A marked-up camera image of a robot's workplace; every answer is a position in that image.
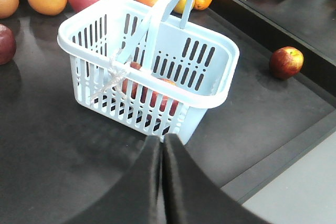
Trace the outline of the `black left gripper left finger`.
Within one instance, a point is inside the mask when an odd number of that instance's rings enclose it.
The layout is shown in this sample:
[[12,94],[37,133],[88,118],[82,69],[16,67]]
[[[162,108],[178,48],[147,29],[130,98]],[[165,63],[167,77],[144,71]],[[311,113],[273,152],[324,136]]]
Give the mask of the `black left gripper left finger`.
[[162,146],[148,136],[132,166],[97,202],[66,223],[157,223]]

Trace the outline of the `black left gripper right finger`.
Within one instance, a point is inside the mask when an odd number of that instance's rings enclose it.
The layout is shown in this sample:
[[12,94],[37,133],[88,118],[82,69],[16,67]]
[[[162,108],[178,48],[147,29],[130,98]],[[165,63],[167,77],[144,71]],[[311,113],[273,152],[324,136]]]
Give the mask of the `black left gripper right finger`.
[[221,191],[175,134],[164,137],[162,164],[168,223],[266,223]]

